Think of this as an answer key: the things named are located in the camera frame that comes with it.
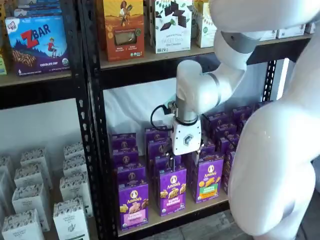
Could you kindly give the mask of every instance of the bunny logo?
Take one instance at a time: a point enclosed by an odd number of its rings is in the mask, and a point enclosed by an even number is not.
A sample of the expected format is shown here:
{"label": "bunny logo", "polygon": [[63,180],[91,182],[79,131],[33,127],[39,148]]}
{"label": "bunny logo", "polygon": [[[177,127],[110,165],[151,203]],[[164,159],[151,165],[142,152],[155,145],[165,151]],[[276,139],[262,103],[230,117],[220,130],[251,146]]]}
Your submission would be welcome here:
{"label": "bunny logo", "polygon": [[138,197],[138,191],[137,190],[133,190],[131,193],[130,193],[130,197],[132,199],[136,199]]}
{"label": "bunny logo", "polygon": [[214,167],[213,165],[210,165],[210,166],[208,167],[208,172],[209,172],[210,174],[213,173],[214,170],[215,170],[215,167]]}
{"label": "bunny logo", "polygon": [[122,161],[123,161],[124,164],[128,164],[130,162],[130,157],[129,156],[124,156],[122,158]]}
{"label": "bunny logo", "polygon": [[173,175],[170,179],[171,184],[175,184],[177,182],[178,178],[176,175]]}

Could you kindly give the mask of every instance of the grocery shelf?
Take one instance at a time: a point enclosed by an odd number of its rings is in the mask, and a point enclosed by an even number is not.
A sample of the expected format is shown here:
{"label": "grocery shelf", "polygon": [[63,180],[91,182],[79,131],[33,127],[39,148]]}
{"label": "grocery shelf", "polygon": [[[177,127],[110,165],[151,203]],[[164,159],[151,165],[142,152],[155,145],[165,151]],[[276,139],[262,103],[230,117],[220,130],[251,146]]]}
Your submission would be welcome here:
{"label": "grocery shelf", "polygon": [[149,198],[149,222],[125,231],[118,229],[120,239],[142,239],[229,209],[228,196],[222,188],[219,197],[197,204],[187,189],[185,209],[167,216],[159,215],[159,208],[150,190]]}

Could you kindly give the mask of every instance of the chocolate bar box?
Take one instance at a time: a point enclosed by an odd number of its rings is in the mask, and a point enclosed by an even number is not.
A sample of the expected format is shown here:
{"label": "chocolate bar box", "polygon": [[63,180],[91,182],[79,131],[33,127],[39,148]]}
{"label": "chocolate bar box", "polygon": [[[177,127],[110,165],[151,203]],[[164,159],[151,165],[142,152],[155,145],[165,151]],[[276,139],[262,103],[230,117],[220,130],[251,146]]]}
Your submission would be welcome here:
{"label": "chocolate bar box", "polygon": [[222,153],[202,157],[194,165],[191,189],[196,203],[205,202],[219,196],[223,165],[224,155]]}
{"label": "chocolate bar box", "polygon": [[118,186],[119,216],[122,230],[148,223],[148,183],[130,181]]}
{"label": "chocolate bar box", "polygon": [[178,164],[176,170],[160,170],[158,174],[158,206],[160,216],[166,216],[186,207],[187,169]]}
{"label": "chocolate bar box", "polygon": [[14,68],[18,76],[70,68],[63,17],[51,15],[5,19]]}
{"label": "chocolate bar box", "polygon": [[153,1],[156,54],[190,50],[192,0]]}

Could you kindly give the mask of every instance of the snack box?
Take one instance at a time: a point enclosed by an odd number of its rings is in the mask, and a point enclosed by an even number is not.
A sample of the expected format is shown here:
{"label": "snack box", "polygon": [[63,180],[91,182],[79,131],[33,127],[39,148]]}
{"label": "snack box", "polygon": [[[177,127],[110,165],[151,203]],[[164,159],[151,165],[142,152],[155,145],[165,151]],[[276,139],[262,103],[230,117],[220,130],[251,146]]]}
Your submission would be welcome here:
{"label": "snack box", "polygon": [[215,153],[207,155],[194,164],[192,196],[196,203],[205,202],[219,196],[224,155]]}
{"label": "snack box", "polygon": [[85,215],[87,217],[94,215],[88,174],[86,172],[62,177],[60,179],[60,192],[63,201],[82,197]]}
{"label": "snack box", "polygon": [[160,216],[176,213],[186,207],[187,169],[183,164],[160,170],[158,173],[157,201]]}
{"label": "snack box", "polygon": [[103,0],[108,61],[143,57],[143,0]]}
{"label": "snack box", "polygon": [[136,134],[113,134],[112,135],[112,149],[126,149],[133,148],[137,145]]}
{"label": "snack box", "polygon": [[192,0],[152,1],[156,54],[190,50]]}
{"label": "snack box", "polygon": [[113,164],[115,167],[139,162],[138,147],[114,149],[112,152]]}
{"label": "snack box", "polygon": [[146,167],[138,163],[130,163],[128,165],[122,165],[117,167],[117,181],[118,183],[128,181],[140,181],[146,180]]}
{"label": "snack box", "polygon": [[52,215],[44,184],[18,187],[12,197],[12,204],[17,214],[36,209],[43,232],[51,228]]}
{"label": "snack box", "polygon": [[86,158],[81,153],[63,161],[63,174],[65,177],[79,173],[88,173]]}
{"label": "snack box", "polygon": [[90,240],[81,197],[55,203],[53,220],[59,239]]}
{"label": "snack box", "polygon": [[8,17],[5,25],[18,76],[60,72],[70,68],[60,13]]}
{"label": "snack box", "polygon": [[119,184],[118,200],[121,230],[148,223],[149,189],[145,180]]}
{"label": "snack box", "polygon": [[37,209],[7,216],[4,219],[2,235],[4,240],[45,240]]}

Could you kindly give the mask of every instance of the cardboard box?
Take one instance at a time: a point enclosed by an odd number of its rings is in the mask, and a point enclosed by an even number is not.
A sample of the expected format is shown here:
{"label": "cardboard box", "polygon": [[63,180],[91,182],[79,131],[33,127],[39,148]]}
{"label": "cardboard box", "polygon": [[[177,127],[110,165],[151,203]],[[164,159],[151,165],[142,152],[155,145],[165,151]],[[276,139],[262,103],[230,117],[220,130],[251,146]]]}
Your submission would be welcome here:
{"label": "cardboard box", "polygon": [[219,196],[224,157],[222,153],[207,155],[192,163],[194,166],[192,196],[196,203],[205,202]]}
{"label": "cardboard box", "polygon": [[143,0],[103,0],[108,61],[143,57]]}
{"label": "cardboard box", "polygon": [[149,189],[146,181],[130,181],[118,186],[121,230],[148,223]]}
{"label": "cardboard box", "polygon": [[211,19],[209,1],[199,0],[197,1],[198,16],[197,22],[197,36],[196,44],[200,48],[208,48],[214,46],[215,35],[217,27],[214,25]]}
{"label": "cardboard box", "polygon": [[160,216],[176,213],[186,207],[187,169],[183,164],[160,170],[158,174],[158,206]]}
{"label": "cardboard box", "polygon": [[63,162],[63,174],[65,177],[70,177],[79,173],[88,173],[84,155],[74,155]]}
{"label": "cardboard box", "polygon": [[305,34],[305,29],[306,29],[305,24],[279,29],[276,34],[276,38],[284,39],[284,38],[302,36]]}
{"label": "cardboard box", "polygon": [[63,201],[81,197],[85,215],[87,217],[92,217],[94,215],[88,174],[86,172],[62,177],[60,179],[60,192]]}
{"label": "cardboard box", "polygon": [[43,148],[36,148],[31,151],[26,151],[26,152],[22,153],[20,164],[22,167],[29,165],[29,164],[41,164],[42,171],[43,171],[44,177],[46,179],[46,184],[48,184],[50,189],[53,188],[50,160],[48,157],[47,150],[44,147]]}
{"label": "cardboard box", "polygon": [[17,214],[36,209],[42,231],[50,230],[52,215],[43,183],[16,188],[12,197],[12,204]]}
{"label": "cardboard box", "polygon": [[2,235],[4,240],[45,240],[37,209],[7,216],[4,219]]}
{"label": "cardboard box", "polygon": [[156,54],[190,50],[192,0],[152,1]]}
{"label": "cardboard box", "polygon": [[53,221],[59,239],[90,240],[81,197],[55,203]]}

